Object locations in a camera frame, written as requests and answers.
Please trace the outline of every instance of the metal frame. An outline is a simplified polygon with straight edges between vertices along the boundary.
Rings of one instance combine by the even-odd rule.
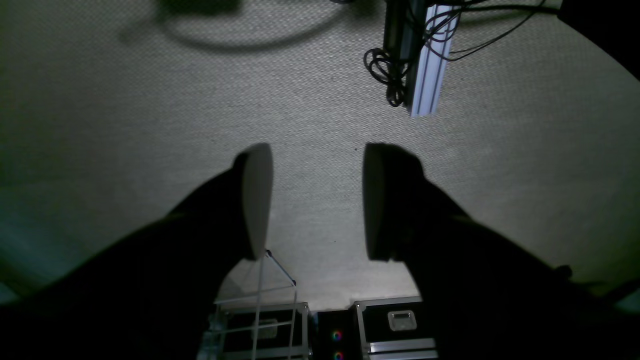
[[[363,357],[369,360],[413,360],[413,359],[435,359],[438,353],[435,350],[435,340],[432,338],[410,339],[410,340],[394,340],[394,341],[377,341],[373,343],[367,342],[365,334],[364,318],[362,312],[367,306],[407,304],[411,302],[421,302],[422,298],[404,297],[396,299],[379,299],[356,301],[356,315],[358,317],[358,330],[360,333],[360,347],[362,348]]]
[[[264,282],[264,259],[267,258],[269,259],[272,264],[274,264],[274,266],[279,269],[280,272],[282,272],[284,274],[284,276],[287,278],[287,280],[289,281],[290,285],[288,286],[281,286],[278,288],[271,288],[271,289],[262,289],[262,285]],[[289,334],[289,346],[288,347],[283,347],[283,348],[274,348],[274,349],[264,349],[260,351],[260,357],[274,357],[274,356],[286,356],[288,360],[291,360],[291,356],[292,355],[301,355],[302,358],[307,358],[309,355],[309,349],[308,349],[308,334],[307,334],[307,317],[308,317],[308,306],[306,303],[302,303],[302,304],[298,304],[298,287],[296,284],[296,281],[289,275],[289,273],[287,273],[286,270],[284,270],[284,268],[282,267],[282,265],[273,257],[273,254],[271,253],[270,250],[266,250],[264,251],[264,256],[262,256],[260,258],[260,272],[259,272],[259,279],[258,279],[258,291],[249,295],[245,295],[243,297],[237,297],[237,298],[232,298],[232,299],[217,299],[216,301],[214,301],[214,304],[216,305],[216,314],[214,317],[214,321],[213,324],[214,326],[218,326],[218,325],[222,325],[222,330],[216,330],[215,328],[212,329],[212,336],[211,336],[211,349],[207,355],[208,359],[211,359],[212,357],[212,352],[214,349],[217,349],[217,354],[216,357],[220,357],[220,358],[225,358],[225,359],[251,359],[251,360],[256,360],[257,358],[257,344],[258,344],[258,330],[259,329],[264,329],[264,328],[268,328],[268,327],[277,327],[277,326],[281,326],[281,325],[291,325],[291,331]],[[283,290],[283,289],[287,289],[287,288],[293,288],[294,293],[293,293],[293,303],[292,304],[286,304],[286,305],[281,305],[281,306],[267,306],[265,308],[262,308],[262,294],[267,292],[267,291],[276,291],[276,290]],[[219,314],[222,311],[221,306],[223,304],[229,304],[229,303],[233,303],[233,302],[239,302],[239,301],[243,301],[243,300],[250,300],[250,299],[256,299],[256,306],[255,308],[247,308],[247,309],[235,309],[233,310],[234,313],[252,313],[255,312],[255,322],[251,327],[242,327],[242,328],[237,328],[237,329],[228,329],[227,328],[227,318],[225,317],[224,319],[219,319]],[[260,325],[260,311],[265,311],[265,309],[269,309],[268,311],[278,311],[278,310],[283,310],[283,309],[291,309],[291,321],[288,322],[278,322],[278,323],[270,323],[270,324],[264,324],[264,325]],[[295,319],[296,319],[296,311],[299,311],[303,316],[302,316],[302,345],[300,347],[296,347],[295,351],[293,348],[293,332],[294,332],[294,326],[295,326]],[[221,354],[224,342],[225,342],[225,335],[228,332],[237,332],[237,331],[247,331],[247,330],[252,330],[253,331],[253,347],[251,349],[251,351],[242,351],[242,352],[229,352],[229,353],[224,353]],[[219,337],[218,339],[218,346],[216,346],[216,337]],[[264,356],[263,354],[265,352],[268,352],[268,356]]]

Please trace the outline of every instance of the black cable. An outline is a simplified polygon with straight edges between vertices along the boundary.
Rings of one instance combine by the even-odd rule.
[[[411,19],[409,25],[410,28],[416,32],[416,35],[423,36],[424,43],[421,44],[429,48],[431,52],[433,52],[437,57],[447,60],[447,61],[458,61],[460,59],[464,59],[467,56],[474,54],[485,47],[492,45],[496,41],[506,37],[510,33],[514,32],[520,26],[522,26],[525,22],[527,22],[533,15],[536,13],[549,13],[557,15],[559,9],[556,8],[548,8],[543,5],[546,3],[546,0],[541,0],[538,5],[492,5],[492,6],[476,6],[471,7],[470,5],[483,3],[487,0],[467,0],[467,1],[447,1],[447,0],[438,0],[437,3],[432,3],[431,5],[449,5],[449,6],[457,6],[457,8],[453,10],[449,10],[444,13],[440,13],[431,17],[427,20],[422,27],[422,30],[418,28],[418,24],[420,22],[415,18],[413,13],[413,9],[411,8],[410,2],[408,3],[408,10]],[[451,39],[453,34],[455,34],[458,24],[460,23],[460,15],[464,12],[487,12],[487,11],[498,11],[498,10],[516,10],[516,11],[529,11],[528,14],[522,21],[513,26],[511,29],[505,31],[504,33],[498,35],[497,37],[490,39],[488,41],[483,42],[482,44],[478,44],[472,47],[469,47],[464,50],[450,51],[451,54],[458,53],[466,53],[457,58],[450,58],[448,56],[444,56],[443,54],[435,51],[431,46],[431,42],[446,42]],[[438,24],[436,24],[436,20],[444,18]],[[452,21],[456,21],[455,26],[451,29],[449,24]],[[433,26],[427,30],[427,26],[430,23],[433,23]],[[444,35],[446,36],[443,39],[438,39],[435,35]],[[406,94],[406,87],[403,83],[403,78],[409,71],[410,67],[415,63],[415,60],[411,59],[410,61],[398,61],[398,59],[393,59],[389,55],[389,53],[380,48],[371,49],[367,51],[364,55],[364,64],[371,76],[374,79],[383,83],[387,86],[387,101],[391,106],[397,107],[404,103],[404,96]]]

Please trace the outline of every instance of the gray carpet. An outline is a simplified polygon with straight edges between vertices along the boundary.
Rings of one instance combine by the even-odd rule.
[[[450,63],[437,114],[410,119],[362,65],[383,1],[244,1],[164,26],[152,1],[0,9],[0,281],[18,294],[255,142],[275,157],[268,248],[312,309],[416,294],[404,265],[365,255],[367,142],[416,153],[472,216],[595,293],[640,275],[640,83],[553,16]],[[454,47],[514,21],[463,21]],[[223,291],[248,291],[251,267]]]

